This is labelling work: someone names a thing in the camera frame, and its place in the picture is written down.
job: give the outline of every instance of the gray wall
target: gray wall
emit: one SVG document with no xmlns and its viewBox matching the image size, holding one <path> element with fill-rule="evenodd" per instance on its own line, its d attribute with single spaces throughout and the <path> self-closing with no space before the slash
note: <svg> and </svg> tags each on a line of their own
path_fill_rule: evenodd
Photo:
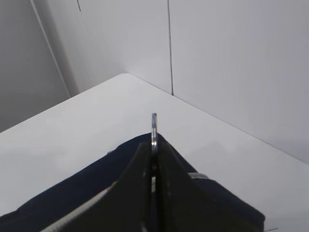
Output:
<svg viewBox="0 0 309 232">
<path fill-rule="evenodd" d="M 68 98 L 29 0 L 0 0 L 0 132 Z"/>
<path fill-rule="evenodd" d="M 171 92 L 166 0 L 35 0 L 71 95 L 121 73 Z"/>
<path fill-rule="evenodd" d="M 175 96 L 309 163 L 309 1 L 169 2 Z"/>
</svg>

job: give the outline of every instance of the dark blue fabric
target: dark blue fabric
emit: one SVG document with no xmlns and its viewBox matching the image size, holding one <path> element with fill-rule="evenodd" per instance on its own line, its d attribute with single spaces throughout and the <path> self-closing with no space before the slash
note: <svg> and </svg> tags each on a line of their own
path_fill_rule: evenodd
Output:
<svg viewBox="0 0 309 232">
<path fill-rule="evenodd" d="M 121 144 L 80 172 L 32 198 L 16 211 L 0 217 L 0 231 L 36 232 L 59 220 L 116 181 L 139 144 L 147 141 L 151 142 L 150 133 Z M 159 135 L 159 141 L 165 139 Z M 179 158 L 187 172 L 195 172 L 185 159 L 180 155 Z"/>
<path fill-rule="evenodd" d="M 121 144 L 114 151 L 80 172 L 32 198 L 16 211 L 0 217 L 0 232 L 39 232 L 64 217 L 99 192 L 111 186 L 126 169 L 139 144 L 147 141 L 151 142 L 150 134 L 138 136 Z M 165 141 L 165 139 L 159 135 L 159 141 Z M 196 172 L 174 148 L 173 150 L 186 172 Z M 239 217 L 253 224 L 264 222 L 264 215 L 247 205 L 217 182 L 198 179 L 195 179 L 194 182 L 208 194 L 215 196 L 219 202 L 227 206 Z M 155 208 L 153 207 L 152 215 L 155 218 Z"/>
</svg>

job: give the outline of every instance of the white tabletop surface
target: white tabletop surface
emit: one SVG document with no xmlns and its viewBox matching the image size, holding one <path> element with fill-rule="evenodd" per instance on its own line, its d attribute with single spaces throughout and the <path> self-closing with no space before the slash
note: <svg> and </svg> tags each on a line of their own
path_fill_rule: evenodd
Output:
<svg viewBox="0 0 309 232">
<path fill-rule="evenodd" d="M 199 172 L 266 215 L 266 229 L 309 231 L 309 165 L 130 74 L 0 133 L 0 215 L 150 132 L 152 112 Z"/>
</svg>

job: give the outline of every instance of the white wall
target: white wall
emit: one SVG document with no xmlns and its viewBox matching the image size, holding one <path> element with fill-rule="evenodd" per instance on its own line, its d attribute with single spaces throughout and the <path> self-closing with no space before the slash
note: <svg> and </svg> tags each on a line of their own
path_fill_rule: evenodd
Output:
<svg viewBox="0 0 309 232">
<path fill-rule="evenodd" d="M 68 98 L 29 0 L 0 1 L 0 132 Z"/>
<path fill-rule="evenodd" d="M 309 1 L 170 0 L 175 96 L 309 163 Z"/>
<path fill-rule="evenodd" d="M 166 0 L 35 0 L 72 95 L 131 73 L 171 92 Z"/>
</svg>

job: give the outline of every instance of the white table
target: white table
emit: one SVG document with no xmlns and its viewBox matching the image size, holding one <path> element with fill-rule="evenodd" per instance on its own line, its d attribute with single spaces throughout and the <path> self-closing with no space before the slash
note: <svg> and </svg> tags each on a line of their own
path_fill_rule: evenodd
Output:
<svg viewBox="0 0 309 232">
<path fill-rule="evenodd" d="M 0 133 L 0 215 L 150 132 L 152 112 L 199 172 L 266 215 L 266 229 L 308 231 L 309 165 L 130 74 Z"/>
</svg>

